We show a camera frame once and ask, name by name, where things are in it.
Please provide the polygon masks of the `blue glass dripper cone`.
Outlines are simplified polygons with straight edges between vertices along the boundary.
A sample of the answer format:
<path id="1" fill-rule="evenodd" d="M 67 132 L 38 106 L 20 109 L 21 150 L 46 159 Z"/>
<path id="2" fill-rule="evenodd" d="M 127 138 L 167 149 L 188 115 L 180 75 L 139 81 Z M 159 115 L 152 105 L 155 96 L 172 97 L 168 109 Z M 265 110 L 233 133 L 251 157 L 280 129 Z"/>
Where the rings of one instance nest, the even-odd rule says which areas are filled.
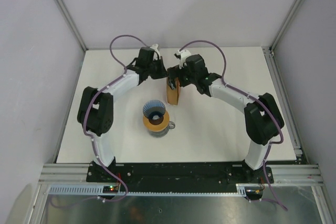
<path id="1" fill-rule="evenodd" d="M 166 108 L 162 101 L 150 100 L 143 106 L 142 112 L 147 119 L 154 120 L 155 117 L 158 119 L 163 117 L 166 112 Z"/>

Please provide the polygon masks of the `orange coffee filter box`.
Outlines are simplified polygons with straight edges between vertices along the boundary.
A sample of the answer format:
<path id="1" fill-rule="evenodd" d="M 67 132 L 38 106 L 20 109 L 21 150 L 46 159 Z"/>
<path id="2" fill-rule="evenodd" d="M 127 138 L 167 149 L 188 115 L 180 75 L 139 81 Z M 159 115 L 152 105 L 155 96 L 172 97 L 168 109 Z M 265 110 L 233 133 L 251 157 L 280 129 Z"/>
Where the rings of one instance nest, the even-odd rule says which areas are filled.
<path id="1" fill-rule="evenodd" d="M 170 105 L 178 105 L 180 97 L 180 82 L 178 78 L 174 80 L 166 79 L 166 99 Z"/>

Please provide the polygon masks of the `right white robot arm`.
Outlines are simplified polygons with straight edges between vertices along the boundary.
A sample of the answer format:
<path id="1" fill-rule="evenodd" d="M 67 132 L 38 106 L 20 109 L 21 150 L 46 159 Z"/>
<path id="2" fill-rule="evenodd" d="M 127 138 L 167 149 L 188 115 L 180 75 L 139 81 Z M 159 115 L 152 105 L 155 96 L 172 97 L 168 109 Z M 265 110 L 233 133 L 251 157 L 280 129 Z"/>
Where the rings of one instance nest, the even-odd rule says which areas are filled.
<path id="1" fill-rule="evenodd" d="M 244 159 L 243 179 L 254 183 L 261 177 L 260 168 L 265 165 L 270 146 L 281 144 L 284 120 L 275 98 L 265 93 L 254 96 L 224 82 L 223 77 L 208 72 L 201 55 L 179 51 L 174 55 L 179 64 L 167 69 L 167 85 L 170 90 L 194 85 L 200 94 L 219 99 L 240 111 L 245 118 L 247 135 L 251 142 Z"/>

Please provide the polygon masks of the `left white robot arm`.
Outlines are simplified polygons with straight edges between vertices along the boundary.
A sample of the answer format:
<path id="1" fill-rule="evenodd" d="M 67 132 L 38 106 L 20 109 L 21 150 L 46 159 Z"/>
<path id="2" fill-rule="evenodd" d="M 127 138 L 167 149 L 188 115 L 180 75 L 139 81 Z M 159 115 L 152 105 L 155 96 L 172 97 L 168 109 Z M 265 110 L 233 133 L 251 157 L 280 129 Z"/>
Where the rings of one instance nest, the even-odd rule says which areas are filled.
<path id="1" fill-rule="evenodd" d="M 101 89 L 86 87 L 82 93 L 77 121 L 84 135 L 90 137 L 95 162 L 100 165 L 98 176 L 105 182 L 115 178 L 116 169 L 110 164 L 114 154 L 107 139 L 113 125 L 114 103 L 148 77 L 162 79 L 167 76 L 159 46 L 142 47 L 139 54 L 128 64 L 124 73 Z"/>

